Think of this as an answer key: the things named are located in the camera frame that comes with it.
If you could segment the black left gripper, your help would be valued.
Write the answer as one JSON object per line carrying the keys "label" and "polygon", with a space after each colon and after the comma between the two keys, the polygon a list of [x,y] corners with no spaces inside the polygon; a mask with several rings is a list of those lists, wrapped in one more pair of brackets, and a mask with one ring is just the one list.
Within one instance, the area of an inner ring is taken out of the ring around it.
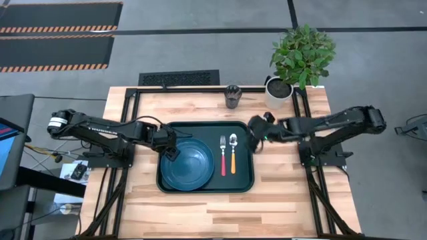
{"label": "black left gripper", "polygon": [[170,161],[175,161],[181,151],[176,147],[177,138],[192,138],[190,133],[178,133],[168,125],[160,125],[151,136],[151,148],[153,150],[165,150],[165,157]]}

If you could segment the blue round plate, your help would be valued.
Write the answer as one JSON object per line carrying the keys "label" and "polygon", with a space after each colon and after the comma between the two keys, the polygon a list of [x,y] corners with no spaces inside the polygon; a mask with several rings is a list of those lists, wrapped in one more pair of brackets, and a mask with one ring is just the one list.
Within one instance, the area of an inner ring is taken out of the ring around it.
{"label": "blue round plate", "polygon": [[214,173],[215,160],[211,149],[199,139],[180,139],[179,154],[174,161],[162,156],[159,165],[161,179],[178,191],[193,191],[203,187]]}

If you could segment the orange-handled metal spoon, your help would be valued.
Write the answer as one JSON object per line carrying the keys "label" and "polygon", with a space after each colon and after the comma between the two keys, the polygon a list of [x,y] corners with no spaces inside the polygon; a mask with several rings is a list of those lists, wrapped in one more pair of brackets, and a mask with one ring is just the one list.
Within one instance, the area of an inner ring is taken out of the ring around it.
{"label": "orange-handled metal spoon", "polygon": [[236,152],[235,148],[238,144],[237,142],[238,138],[235,133],[232,133],[229,138],[229,144],[232,147],[232,160],[231,160],[231,174],[236,173]]}

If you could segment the red-handled metal fork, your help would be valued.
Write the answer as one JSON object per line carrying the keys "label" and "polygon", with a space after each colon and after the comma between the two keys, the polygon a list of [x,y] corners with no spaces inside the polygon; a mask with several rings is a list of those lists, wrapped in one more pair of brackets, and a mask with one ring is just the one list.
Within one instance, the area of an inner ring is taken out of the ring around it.
{"label": "red-handled metal fork", "polygon": [[222,135],[220,137],[220,149],[222,151],[222,160],[221,160],[221,176],[226,176],[226,158],[225,158],[225,149],[226,149],[226,137]]}

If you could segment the patterned drinking cup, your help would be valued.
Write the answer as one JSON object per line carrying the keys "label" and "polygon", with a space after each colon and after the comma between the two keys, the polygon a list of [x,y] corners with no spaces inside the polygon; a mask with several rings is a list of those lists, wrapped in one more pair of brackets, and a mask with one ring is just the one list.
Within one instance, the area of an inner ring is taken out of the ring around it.
{"label": "patterned drinking cup", "polygon": [[224,91],[225,103],[228,109],[235,109],[242,96],[242,89],[237,85],[229,85]]}

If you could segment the dark green plastic tray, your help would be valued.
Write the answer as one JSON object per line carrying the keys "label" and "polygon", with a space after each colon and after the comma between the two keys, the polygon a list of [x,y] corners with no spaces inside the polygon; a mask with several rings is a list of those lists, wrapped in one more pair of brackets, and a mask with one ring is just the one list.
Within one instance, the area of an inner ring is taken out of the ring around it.
{"label": "dark green plastic tray", "polygon": [[[188,121],[171,122],[169,124],[178,133],[190,133],[192,138],[203,141],[212,151],[215,160],[215,169],[211,179],[201,188],[193,191],[178,191],[171,188],[161,179],[159,156],[157,166],[156,183],[164,193],[243,193],[248,191],[254,184],[254,162],[252,152],[247,148],[246,137],[248,127],[241,121]],[[232,133],[237,135],[236,173],[231,174],[232,147],[229,138]],[[222,151],[220,149],[220,137],[226,137],[226,176],[221,176]]]}

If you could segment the white plant pot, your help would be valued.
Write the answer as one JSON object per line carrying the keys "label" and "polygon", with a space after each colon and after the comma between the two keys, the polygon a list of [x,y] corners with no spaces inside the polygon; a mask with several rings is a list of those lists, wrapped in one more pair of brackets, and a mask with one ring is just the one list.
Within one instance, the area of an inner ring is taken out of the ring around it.
{"label": "white plant pot", "polygon": [[265,85],[265,104],[270,109],[280,109],[293,92],[294,86],[286,83],[283,79],[268,77]]}

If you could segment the black floor vent grille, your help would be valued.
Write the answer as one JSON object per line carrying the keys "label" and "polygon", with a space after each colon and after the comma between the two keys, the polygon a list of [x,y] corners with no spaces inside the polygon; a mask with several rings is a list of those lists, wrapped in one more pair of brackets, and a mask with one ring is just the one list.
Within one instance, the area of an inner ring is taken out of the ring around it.
{"label": "black floor vent grille", "polygon": [[140,73],[139,86],[220,85],[219,70]]}

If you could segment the green leafy plant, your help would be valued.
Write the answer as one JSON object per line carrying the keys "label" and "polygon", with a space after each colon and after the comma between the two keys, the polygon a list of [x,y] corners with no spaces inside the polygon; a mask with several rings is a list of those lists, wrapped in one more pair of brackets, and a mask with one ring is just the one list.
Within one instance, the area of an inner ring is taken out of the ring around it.
{"label": "green leafy plant", "polygon": [[272,45],[270,66],[275,68],[274,75],[300,89],[317,86],[321,78],[328,77],[326,67],[336,56],[334,40],[308,24],[288,30]]}

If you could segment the black handheld controller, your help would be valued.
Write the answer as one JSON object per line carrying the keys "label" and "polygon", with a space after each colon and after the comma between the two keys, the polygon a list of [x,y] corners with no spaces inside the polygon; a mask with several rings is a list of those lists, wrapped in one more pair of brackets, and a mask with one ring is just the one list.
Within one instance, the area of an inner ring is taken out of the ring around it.
{"label": "black handheld controller", "polygon": [[75,169],[73,170],[73,173],[71,174],[71,179],[78,181],[81,180],[85,175],[86,171],[87,166],[82,163],[78,163]]}

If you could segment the white paper sheet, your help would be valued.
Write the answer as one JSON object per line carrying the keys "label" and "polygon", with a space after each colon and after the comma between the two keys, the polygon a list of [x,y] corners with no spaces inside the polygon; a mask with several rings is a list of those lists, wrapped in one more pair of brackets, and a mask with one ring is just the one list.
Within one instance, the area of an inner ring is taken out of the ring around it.
{"label": "white paper sheet", "polygon": [[[60,172],[60,178],[61,179],[66,179],[68,181],[72,181],[74,183],[80,183],[82,185],[87,185],[88,183],[88,179],[89,179],[89,174],[90,171],[87,170],[83,177],[80,180],[75,180],[71,178],[71,174],[73,173],[74,169],[77,167],[78,164],[82,164],[84,166],[87,166],[88,162],[87,161],[82,161],[82,160],[76,160],[73,163],[64,163],[62,168],[61,168],[61,172]],[[72,195],[66,195],[66,194],[62,194],[62,193],[56,193],[54,196],[54,200],[55,203],[83,203],[83,198],[82,197],[75,197]]]}

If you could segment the grey monitor with blue screen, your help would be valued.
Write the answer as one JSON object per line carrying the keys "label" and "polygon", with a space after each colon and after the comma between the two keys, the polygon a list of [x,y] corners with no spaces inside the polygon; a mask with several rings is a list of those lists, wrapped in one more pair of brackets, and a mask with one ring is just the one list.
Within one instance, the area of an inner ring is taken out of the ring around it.
{"label": "grey monitor with blue screen", "polygon": [[33,94],[0,97],[0,119],[23,129],[14,137],[0,140],[0,191],[15,186],[34,98]]}

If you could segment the black aluminium table frame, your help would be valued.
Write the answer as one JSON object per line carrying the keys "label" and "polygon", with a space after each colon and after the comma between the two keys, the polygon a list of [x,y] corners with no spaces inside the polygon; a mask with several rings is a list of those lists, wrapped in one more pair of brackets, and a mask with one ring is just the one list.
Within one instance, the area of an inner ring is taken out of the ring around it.
{"label": "black aluminium table frame", "polygon": [[[266,112],[264,88],[249,86],[236,109],[228,109],[221,86],[142,87],[131,99],[136,115],[171,121],[248,121]],[[127,174],[123,210],[112,209],[105,231],[89,237],[93,214],[105,203],[107,187],[116,185],[119,173],[94,169],[81,210],[83,240],[132,239],[246,239],[313,238],[316,219],[329,233],[326,210],[312,208],[296,143],[265,143],[254,156],[254,185],[245,193],[169,194],[155,186],[157,155],[146,147],[136,149]]]}

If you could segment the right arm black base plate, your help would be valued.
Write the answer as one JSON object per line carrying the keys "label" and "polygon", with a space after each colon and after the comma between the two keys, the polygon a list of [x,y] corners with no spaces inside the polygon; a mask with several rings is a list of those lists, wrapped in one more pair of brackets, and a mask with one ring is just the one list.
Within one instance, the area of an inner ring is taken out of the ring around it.
{"label": "right arm black base plate", "polygon": [[314,153],[309,141],[298,143],[298,152],[300,155],[300,163],[305,167],[343,167],[346,165],[346,159],[353,155],[352,152],[343,151],[341,144],[334,145],[329,150]]}

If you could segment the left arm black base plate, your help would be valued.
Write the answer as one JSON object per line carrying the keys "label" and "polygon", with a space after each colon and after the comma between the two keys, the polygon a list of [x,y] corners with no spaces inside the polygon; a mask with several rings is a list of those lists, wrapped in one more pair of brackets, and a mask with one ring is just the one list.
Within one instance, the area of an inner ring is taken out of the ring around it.
{"label": "left arm black base plate", "polygon": [[89,151],[83,152],[82,159],[88,161],[90,168],[128,168],[133,165],[135,145],[125,147],[122,153],[108,153],[92,145]]}

